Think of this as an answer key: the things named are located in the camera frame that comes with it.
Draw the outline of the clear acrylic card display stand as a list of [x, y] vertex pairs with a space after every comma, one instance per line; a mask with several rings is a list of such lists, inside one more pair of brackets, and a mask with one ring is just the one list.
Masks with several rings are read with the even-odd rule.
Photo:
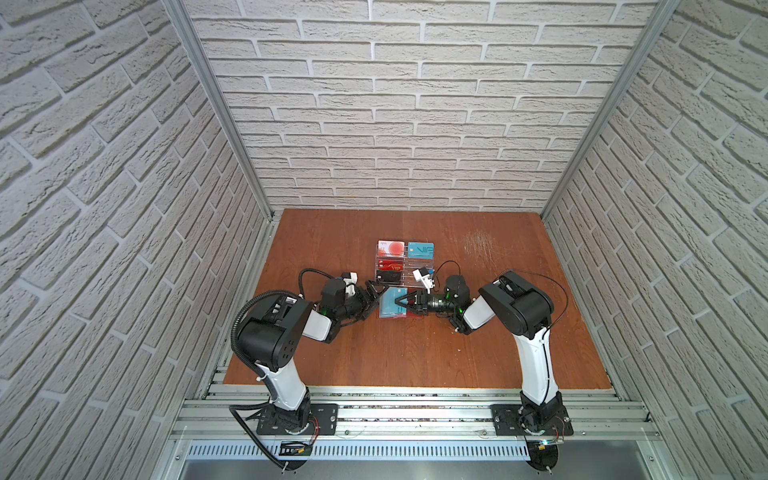
[[386, 284], [393, 287], [421, 288], [414, 281], [412, 271], [420, 267], [428, 267], [435, 271], [434, 259], [433, 260], [409, 259], [407, 257], [407, 244], [409, 242], [416, 242], [416, 241], [404, 241], [404, 242], [406, 243], [406, 256], [404, 258], [387, 258], [387, 259], [401, 259], [404, 262], [404, 268], [401, 271], [402, 273], [401, 282], [399, 284], [394, 284], [394, 283], [382, 283], [377, 280], [377, 272], [380, 271], [377, 269], [377, 260], [382, 259], [382, 257], [377, 256], [377, 247], [376, 247], [375, 275], [374, 275], [375, 280], [380, 284]]

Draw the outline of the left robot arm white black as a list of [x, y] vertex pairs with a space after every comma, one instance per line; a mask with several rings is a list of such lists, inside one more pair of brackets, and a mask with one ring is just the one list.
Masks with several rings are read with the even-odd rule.
[[346, 272], [328, 279], [313, 303], [290, 291], [272, 290], [249, 300], [237, 314], [230, 344], [237, 358], [268, 389], [266, 410], [278, 425], [299, 431], [310, 423], [309, 389], [300, 379], [294, 355], [300, 341], [332, 342], [344, 326], [367, 319], [389, 288]]

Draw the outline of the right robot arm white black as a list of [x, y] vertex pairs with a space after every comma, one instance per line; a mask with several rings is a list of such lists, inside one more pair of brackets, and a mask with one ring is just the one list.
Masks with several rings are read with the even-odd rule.
[[468, 335], [498, 319], [515, 339], [522, 369], [519, 418], [531, 432], [540, 432], [558, 415], [562, 396], [554, 379], [550, 331], [554, 303], [540, 288], [509, 270], [471, 296], [461, 275], [452, 275], [440, 294], [418, 289], [394, 303], [416, 315], [445, 315], [454, 329]]

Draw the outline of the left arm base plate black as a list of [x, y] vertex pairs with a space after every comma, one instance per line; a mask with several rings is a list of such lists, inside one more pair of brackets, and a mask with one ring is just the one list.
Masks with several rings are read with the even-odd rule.
[[336, 433], [339, 405], [333, 403], [311, 403], [298, 410], [284, 410], [274, 406], [266, 407], [259, 414], [258, 435], [311, 435], [315, 430], [320, 436]]

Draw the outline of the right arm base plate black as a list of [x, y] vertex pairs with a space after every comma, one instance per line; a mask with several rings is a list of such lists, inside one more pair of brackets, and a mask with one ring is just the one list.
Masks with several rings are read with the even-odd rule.
[[490, 409], [497, 436], [526, 435], [560, 438], [574, 434], [574, 428], [565, 406], [557, 402], [543, 407], [495, 404]]

